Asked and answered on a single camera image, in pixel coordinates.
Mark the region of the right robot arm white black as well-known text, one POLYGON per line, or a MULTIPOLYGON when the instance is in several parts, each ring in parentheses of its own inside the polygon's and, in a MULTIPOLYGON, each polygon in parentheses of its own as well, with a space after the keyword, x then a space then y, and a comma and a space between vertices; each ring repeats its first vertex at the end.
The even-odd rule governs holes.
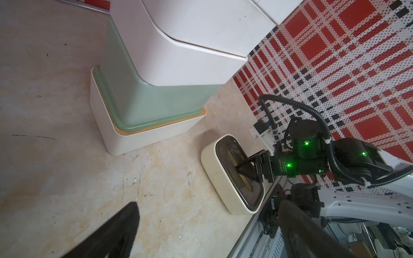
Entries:
POLYGON ((324 117, 315 108, 293 99, 264 94, 258 98, 271 124, 274 137, 274 152, 262 150, 236 166, 237 172, 262 182, 274 182, 277 176, 325 175, 331 172, 336 181, 357 184, 368 189, 386 188, 405 196, 405 207, 393 210, 381 203, 376 206, 365 202, 361 208, 342 208, 353 218, 361 215, 377 216, 376 221, 407 229, 413 227, 413 174, 412 165, 393 168, 385 163, 383 151, 356 138, 343 138, 334 141, 324 117), (313 116, 312 120, 297 120, 290 124, 286 133, 293 144, 289 152, 282 151, 282 143, 277 135, 277 124, 266 101, 288 104, 313 116))

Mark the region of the cream box dark lid front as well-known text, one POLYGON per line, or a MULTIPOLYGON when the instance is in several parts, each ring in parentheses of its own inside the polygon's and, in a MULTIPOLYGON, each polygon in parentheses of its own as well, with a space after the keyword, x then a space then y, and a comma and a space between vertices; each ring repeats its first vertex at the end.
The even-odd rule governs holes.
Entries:
POLYGON ((201 153, 201 163, 208 178, 233 215, 253 215, 264 201, 264 183, 240 175, 235 169, 247 160, 248 156, 231 134, 211 142, 201 153))

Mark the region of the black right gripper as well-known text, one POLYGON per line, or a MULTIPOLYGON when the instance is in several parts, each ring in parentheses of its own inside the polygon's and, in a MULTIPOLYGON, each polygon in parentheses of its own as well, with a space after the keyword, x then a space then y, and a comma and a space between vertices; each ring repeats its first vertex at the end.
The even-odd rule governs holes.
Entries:
POLYGON ((236 165, 237 172, 256 182, 261 182, 261 177, 274 182, 276 176, 325 175, 329 172, 318 122, 296 120, 289 123, 286 132, 291 140, 288 151, 279 151, 276 142, 273 154, 269 150, 258 153, 254 159, 236 165))

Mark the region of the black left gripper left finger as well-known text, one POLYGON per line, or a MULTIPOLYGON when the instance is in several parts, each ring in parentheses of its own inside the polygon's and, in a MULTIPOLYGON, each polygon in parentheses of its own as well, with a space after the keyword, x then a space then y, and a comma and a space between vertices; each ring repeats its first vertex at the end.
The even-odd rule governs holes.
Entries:
POLYGON ((128 258, 140 222, 137 202, 130 202, 64 258, 128 258))

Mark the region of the mint green tissue box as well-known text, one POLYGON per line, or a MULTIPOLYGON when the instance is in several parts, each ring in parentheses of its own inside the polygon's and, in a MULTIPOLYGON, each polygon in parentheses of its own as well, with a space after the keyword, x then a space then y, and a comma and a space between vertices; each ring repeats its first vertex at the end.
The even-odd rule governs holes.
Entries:
POLYGON ((108 23, 101 63, 92 75, 113 122, 129 132, 197 116, 220 88, 147 83, 136 71, 113 20, 108 23))

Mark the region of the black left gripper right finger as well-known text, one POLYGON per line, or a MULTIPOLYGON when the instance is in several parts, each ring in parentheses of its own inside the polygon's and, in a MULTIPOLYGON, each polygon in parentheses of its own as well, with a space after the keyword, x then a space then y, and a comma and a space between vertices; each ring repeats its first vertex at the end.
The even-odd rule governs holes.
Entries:
POLYGON ((289 258, 355 257, 290 201, 281 201, 278 209, 278 225, 289 258))

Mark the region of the large white box bamboo lid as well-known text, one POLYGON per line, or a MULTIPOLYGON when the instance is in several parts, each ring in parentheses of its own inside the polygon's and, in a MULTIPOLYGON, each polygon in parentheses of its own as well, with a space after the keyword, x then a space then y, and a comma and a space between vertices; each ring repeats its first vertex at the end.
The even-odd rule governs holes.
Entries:
POLYGON ((102 97, 99 83, 97 83, 97 76, 93 74, 96 70, 97 68, 94 67, 90 72, 90 108, 97 122, 106 150, 113 156, 119 156, 183 134, 207 115, 207 110, 203 107, 199 115, 189 118, 178 119, 132 132, 121 130, 115 125, 109 108, 102 97))

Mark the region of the white tissue box grey lid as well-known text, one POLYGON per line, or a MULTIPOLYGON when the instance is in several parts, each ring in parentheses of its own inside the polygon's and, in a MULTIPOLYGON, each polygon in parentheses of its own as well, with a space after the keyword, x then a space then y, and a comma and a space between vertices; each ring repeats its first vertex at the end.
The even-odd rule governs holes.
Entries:
POLYGON ((253 0, 253 2, 274 23, 281 24, 302 0, 253 0))

